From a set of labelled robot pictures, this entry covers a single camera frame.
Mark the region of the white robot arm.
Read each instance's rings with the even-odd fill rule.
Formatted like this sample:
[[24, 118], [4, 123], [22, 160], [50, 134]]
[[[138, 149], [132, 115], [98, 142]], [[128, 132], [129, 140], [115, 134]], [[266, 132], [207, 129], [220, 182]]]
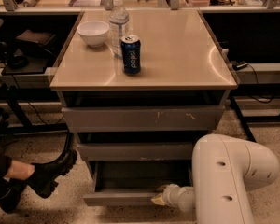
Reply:
[[279, 172], [279, 160], [267, 147], [208, 134], [193, 149], [193, 185], [163, 185], [151, 201], [184, 213], [194, 210], [197, 224], [255, 224], [247, 193], [272, 184]]

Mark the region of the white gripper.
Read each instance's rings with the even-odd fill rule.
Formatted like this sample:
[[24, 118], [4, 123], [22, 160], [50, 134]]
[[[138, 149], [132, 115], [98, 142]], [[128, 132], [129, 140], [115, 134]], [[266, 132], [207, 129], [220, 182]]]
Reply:
[[176, 184], [170, 184], [159, 186], [156, 191], [157, 194], [151, 198], [151, 201], [156, 205], [168, 205], [185, 214], [190, 213], [195, 207], [193, 187], [179, 187]]

